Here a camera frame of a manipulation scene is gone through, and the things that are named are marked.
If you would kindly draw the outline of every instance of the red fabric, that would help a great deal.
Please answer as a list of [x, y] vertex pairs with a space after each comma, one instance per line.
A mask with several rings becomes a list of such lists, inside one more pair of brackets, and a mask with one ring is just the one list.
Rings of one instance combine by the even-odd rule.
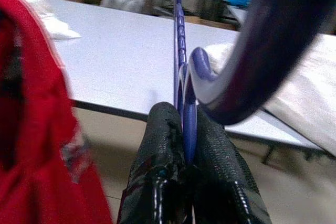
[[0, 223], [112, 223], [88, 152], [73, 170], [62, 155], [79, 127], [47, 33], [23, 0], [0, 10], [0, 83], [18, 31], [24, 97], [0, 90]]

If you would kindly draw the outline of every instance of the floor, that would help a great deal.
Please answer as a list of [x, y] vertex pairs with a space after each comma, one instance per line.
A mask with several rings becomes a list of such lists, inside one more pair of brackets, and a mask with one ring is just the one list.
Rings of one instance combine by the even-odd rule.
[[[76, 109], [83, 131], [93, 143], [102, 184], [116, 220], [122, 190], [140, 145], [145, 123]], [[301, 152], [278, 149], [263, 165], [264, 145], [233, 140], [259, 186], [273, 224], [334, 224], [336, 161], [327, 157], [307, 162]]]

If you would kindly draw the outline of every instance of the purple handle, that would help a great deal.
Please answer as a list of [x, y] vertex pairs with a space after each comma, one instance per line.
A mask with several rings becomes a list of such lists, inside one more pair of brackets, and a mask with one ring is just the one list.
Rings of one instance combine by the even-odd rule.
[[193, 88], [205, 112], [230, 125], [253, 114], [295, 66], [335, 0], [252, 0], [235, 49], [216, 76], [206, 52], [189, 61]]

